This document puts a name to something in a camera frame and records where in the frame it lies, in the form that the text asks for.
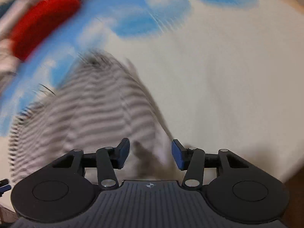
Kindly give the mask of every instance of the red fabric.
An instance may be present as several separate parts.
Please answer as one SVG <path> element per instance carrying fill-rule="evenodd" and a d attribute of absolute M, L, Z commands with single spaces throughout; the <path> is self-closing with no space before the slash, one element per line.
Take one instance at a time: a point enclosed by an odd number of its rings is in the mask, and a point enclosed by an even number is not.
<path fill-rule="evenodd" d="M 24 61 L 55 28 L 80 8 L 80 0 L 42 0 L 25 14 L 11 32 L 12 52 Z"/>

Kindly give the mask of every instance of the drone logo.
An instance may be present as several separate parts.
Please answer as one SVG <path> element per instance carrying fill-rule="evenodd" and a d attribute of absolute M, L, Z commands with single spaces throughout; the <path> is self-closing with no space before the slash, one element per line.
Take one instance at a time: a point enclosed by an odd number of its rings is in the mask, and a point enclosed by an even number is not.
<path fill-rule="evenodd" d="M 148 183 L 146 186 L 147 186 L 148 188 L 152 188 L 152 187 L 155 186 L 155 184 L 153 184 L 153 183 Z"/>

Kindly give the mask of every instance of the metal screw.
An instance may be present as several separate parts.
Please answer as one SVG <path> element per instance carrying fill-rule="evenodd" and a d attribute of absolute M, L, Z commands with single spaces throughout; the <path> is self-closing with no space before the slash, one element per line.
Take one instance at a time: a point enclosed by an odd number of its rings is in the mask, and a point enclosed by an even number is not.
<path fill-rule="evenodd" d="M 113 187 L 116 184 L 116 181 L 112 179 L 105 179 L 101 181 L 101 185 L 104 187 Z"/>
<path fill-rule="evenodd" d="M 197 181 L 195 179 L 188 179 L 185 182 L 185 185 L 188 186 L 188 187 L 197 187 L 197 186 L 199 186 L 199 181 Z"/>

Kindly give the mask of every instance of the wooden floor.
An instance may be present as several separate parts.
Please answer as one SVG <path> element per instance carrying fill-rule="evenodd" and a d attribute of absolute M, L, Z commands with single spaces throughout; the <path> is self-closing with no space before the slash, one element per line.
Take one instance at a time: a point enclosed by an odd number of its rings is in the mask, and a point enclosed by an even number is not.
<path fill-rule="evenodd" d="M 0 206 L 0 221 L 1 223 L 14 223 L 18 219 L 17 214 L 5 207 Z"/>
<path fill-rule="evenodd" d="M 289 228 L 304 228 L 304 167 L 285 185 L 289 190 L 290 200 L 283 221 Z"/>

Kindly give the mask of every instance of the cloud print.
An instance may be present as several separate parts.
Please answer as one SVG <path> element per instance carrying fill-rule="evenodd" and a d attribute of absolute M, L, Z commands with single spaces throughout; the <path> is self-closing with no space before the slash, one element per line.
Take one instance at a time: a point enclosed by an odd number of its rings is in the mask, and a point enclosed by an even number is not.
<path fill-rule="evenodd" d="M 169 29 L 181 23 L 190 11 L 188 0 L 146 0 L 147 8 L 121 7 L 109 16 L 110 29 L 118 36 L 136 37 Z"/>
<path fill-rule="evenodd" d="M 80 49 L 95 48 L 101 46 L 105 41 L 105 26 L 98 18 L 93 18 L 83 28 L 76 39 Z"/>
<path fill-rule="evenodd" d="M 75 48 L 68 43 L 60 44 L 52 54 L 48 55 L 45 61 L 50 62 L 48 64 L 50 67 L 48 78 L 52 87 L 58 87 L 64 80 L 76 57 Z"/>

